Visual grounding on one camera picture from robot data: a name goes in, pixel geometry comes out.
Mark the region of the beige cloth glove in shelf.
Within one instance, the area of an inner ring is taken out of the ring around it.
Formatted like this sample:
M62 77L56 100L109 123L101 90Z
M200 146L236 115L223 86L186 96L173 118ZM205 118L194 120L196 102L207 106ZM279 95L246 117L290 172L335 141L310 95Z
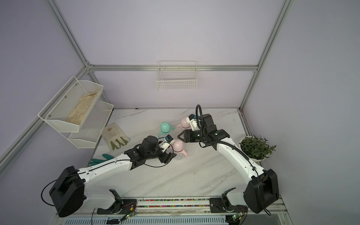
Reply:
M66 119L66 122L71 124L80 125L85 115L87 114L90 106L95 101L96 96L98 95L99 91L95 92L88 92L84 96L80 98L76 107L71 111L69 116Z

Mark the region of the aluminium front rail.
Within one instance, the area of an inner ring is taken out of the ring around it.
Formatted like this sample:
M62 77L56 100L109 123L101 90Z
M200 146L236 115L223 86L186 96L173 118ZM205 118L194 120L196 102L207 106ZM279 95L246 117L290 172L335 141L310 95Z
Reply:
M247 206L224 206L220 197L163 197L163 198L124 198L123 206L116 213L92 207L80 209L70 216L96 215L120 216L132 208L139 216L185 216L185 215L233 215L236 213L255 214Z

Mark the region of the potted green plant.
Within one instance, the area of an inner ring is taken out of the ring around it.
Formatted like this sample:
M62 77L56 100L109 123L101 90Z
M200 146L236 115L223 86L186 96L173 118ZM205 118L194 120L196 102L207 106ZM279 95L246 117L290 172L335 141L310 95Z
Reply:
M240 140L239 147L254 162L262 162L276 151L277 146L270 146L269 140L261 136L245 136Z

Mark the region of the white mesh shelf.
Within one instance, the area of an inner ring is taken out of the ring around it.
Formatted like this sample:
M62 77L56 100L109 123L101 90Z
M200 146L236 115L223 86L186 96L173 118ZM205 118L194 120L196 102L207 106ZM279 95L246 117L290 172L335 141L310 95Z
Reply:
M112 112L112 104L98 100L79 132L60 134L78 149L94 149Z
M71 111L76 107L78 101L82 96L88 92L97 92L98 95L95 101L90 106L85 118L80 125L66 122L67 117ZM58 95L53 97L45 107L38 113L38 117L45 123L54 128L57 132L79 132L84 124L90 111L99 100L103 93L103 85L89 81L78 80L76 77L71 77L63 86L63 89L58 91Z

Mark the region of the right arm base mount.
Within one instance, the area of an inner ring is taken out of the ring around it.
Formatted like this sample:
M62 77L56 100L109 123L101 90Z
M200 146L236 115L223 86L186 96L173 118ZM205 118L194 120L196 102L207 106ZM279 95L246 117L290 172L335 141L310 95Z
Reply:
M221 197L209 199L211 213L246 213L248 211L246 205L232 205L230 203L227 194L234 189L235 187L225 191Z

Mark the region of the white mesh upper shelf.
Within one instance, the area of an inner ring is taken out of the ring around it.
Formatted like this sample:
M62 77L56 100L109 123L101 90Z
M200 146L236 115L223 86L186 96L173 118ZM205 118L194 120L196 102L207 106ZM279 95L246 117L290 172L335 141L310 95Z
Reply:
M88 92L97 92L98 95L95 101L90 106L85 118L80 125L66 122L67 117L71 111L76 107L78 101L82 96ZM89 81L78 80L76 77L71 77L63 86L63 89L58 91L58 95L53 97L45 107L38 113L38 117L45 123L54 128L57 132L79 132L84 124L90 111L99 100L103 93L103 85Z

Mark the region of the white mesh lower shelf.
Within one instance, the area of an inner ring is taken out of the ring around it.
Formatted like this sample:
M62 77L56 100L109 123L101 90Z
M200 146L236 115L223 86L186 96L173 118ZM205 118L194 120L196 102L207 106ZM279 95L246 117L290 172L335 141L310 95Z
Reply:
M94 149L112 112L112 104L98 100L79 132L60 134L78 149Z

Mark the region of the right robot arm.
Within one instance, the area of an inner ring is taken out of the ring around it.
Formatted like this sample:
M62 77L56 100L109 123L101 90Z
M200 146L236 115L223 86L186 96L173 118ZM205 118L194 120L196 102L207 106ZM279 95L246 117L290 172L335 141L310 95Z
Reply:
M178 138L184 143L198 143L202 148L212 147L231 163L246 183L244 190L231 188L222 194L224 209L246 206L253 213L271 215L267 208L280 197L275 171L265 170L247 156L225 130L217 129L212 116L204 114L200 105L186 121L190 128L182 131Z

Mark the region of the green rubber glove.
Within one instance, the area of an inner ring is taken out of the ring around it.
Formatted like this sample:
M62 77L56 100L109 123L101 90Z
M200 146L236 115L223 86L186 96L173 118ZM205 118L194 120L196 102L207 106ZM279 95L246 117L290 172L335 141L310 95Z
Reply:
M108 160L111 160L114 158L114 156L112 155L109 155L109 154L102 154L102 159L97 159L97 158L92 158L89 163L88 163L88 166L94 166L94 165L97 165L97 164L100 164L100 163L103 163L103 162L106 162Z

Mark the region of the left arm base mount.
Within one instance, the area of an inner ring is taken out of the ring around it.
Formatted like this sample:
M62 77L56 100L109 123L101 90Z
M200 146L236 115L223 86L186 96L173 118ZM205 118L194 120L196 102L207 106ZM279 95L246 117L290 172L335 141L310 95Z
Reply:
M135 211L137 206L136 199L123 199L117 193L116 190L110 189L109 190L115 198L115 202L110 206L109 209L98 209L98 215L107 215L107 214L124 214L128 215Z

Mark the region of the clear baby bottle front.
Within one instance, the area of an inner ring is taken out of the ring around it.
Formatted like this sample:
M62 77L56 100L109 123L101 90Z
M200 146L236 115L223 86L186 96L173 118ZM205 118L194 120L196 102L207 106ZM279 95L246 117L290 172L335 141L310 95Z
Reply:
M167 135L168 135L168 134L160 133L160 134L158 135L158 139L160 139L160 138L165 138Z

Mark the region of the beige glove on table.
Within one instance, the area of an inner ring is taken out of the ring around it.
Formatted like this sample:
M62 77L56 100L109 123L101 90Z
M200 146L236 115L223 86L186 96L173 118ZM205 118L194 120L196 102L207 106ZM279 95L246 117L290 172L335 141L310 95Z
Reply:
M118 150L130 142L130 138L116 123L105 126L101 135L111 151Z

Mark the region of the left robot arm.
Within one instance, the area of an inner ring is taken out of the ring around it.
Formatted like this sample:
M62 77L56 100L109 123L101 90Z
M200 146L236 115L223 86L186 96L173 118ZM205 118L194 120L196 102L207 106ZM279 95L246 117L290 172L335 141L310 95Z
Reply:
M118 214L125 203L115 189L94 190L94 186L112 176L145 165L148 159L159 159L167 165L176 156L167 153L175 140L167 135L157 138L146 137L141 144L123 154L96 165L76 169L69 166L58 179L51 182L49 196L60 218L72 215L78 210L101 209L109 214Z

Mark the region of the teal bottle cap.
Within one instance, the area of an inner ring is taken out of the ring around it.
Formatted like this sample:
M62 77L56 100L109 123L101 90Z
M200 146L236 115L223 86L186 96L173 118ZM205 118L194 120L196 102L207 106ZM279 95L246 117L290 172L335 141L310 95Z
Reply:
M163 122L160 125L160 131L161 131L161 133L166 134L166 133L169 133L172 131L172 127L168 122Z

